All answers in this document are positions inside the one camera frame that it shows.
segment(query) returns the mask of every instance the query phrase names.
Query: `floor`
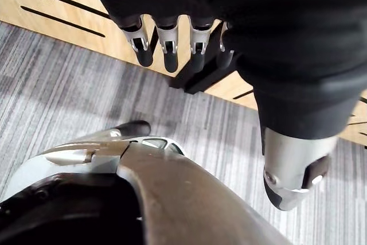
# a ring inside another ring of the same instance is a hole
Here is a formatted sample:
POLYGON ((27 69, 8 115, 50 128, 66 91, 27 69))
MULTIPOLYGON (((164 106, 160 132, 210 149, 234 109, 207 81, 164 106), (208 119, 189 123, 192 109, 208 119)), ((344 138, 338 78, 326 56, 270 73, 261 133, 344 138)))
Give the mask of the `floor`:
POLYGON ((268 201, 257 112, 170 88, 155 72, 0 22, 0 197, 28 158, 145 119, 176 139, 294 244, 366 244, 367 154, 339 141, 329 176, 299 207, 268 201))

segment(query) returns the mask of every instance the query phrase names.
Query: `black sleeve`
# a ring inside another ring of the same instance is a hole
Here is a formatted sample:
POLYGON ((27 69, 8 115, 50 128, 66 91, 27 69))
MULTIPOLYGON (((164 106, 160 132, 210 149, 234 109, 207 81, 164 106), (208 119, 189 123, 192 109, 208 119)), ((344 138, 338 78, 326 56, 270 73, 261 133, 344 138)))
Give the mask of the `black sleeve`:
POLYGON ((260 123, 318 139, 346 126, 367 87, 367 0, 101 0, 118 21, 179 14, 228 21, 226 48, 253 85, 260 123))

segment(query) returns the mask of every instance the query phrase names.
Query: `wooden cabinet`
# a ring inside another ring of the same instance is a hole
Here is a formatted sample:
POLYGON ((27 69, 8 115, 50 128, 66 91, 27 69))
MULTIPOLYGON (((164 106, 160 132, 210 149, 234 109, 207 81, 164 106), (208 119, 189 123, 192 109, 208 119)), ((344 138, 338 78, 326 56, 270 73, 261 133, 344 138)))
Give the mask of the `wooden cabinet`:
MULTIPOLYGON (((237 71, 209 87, 205 93, 257 110, 252 86, 246 83, 237 71)), ((362 93, 361 100, 340 137, 367 146, 367 90, 362 93)))
MULTIPOLYGON (((1 0, 0 20, 138 65, 133 49, 108 18, 100 0, 1 0)), ((144 22, 151 39, 154 21, 145 15, 144 22)), ((180 16, 178 28, 178 70, 174 73, 165 70, 159 43, 149 69, 175 76, 187 63, 190 58, 187 16, 180 16)))

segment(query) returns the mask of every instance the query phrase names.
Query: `screw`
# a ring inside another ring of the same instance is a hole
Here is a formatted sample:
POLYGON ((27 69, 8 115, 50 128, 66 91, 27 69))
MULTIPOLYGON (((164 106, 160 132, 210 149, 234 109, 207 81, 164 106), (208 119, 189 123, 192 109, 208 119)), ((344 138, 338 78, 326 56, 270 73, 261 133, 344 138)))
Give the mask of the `screw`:
POLYGON ((40 200, 46 200, 48 198, 48 192, 47 192, 47 190, 44 190, 44 189, 40 189, 40 190, 36 191, 35 195, 40 200))
POLYGON ((273 177, 273 175, 271 175, 270 173, 268 173, 268 172, 265 172, 265 175, 266 175, 266 177, 268 178, 268 180, 269 180, 269 182, 270 183, 272 183, 273 185, 275 185, 276 184, 276 180, 275 180, 275 178, 273 177))

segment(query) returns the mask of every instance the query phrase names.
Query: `gray carpet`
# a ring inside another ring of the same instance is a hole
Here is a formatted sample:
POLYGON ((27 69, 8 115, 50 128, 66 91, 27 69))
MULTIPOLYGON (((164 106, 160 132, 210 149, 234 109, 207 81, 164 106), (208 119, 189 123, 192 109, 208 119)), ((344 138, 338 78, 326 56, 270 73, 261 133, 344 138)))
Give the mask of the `gray carpet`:
POLYGON ((290 212, 268 201, 256 111, 169 88, 164 76, 0 23, 0 196, 35 154, 130 119, 176 139, 294 244, 366 244, 367 155, 340 141, 326 181, 290 212))

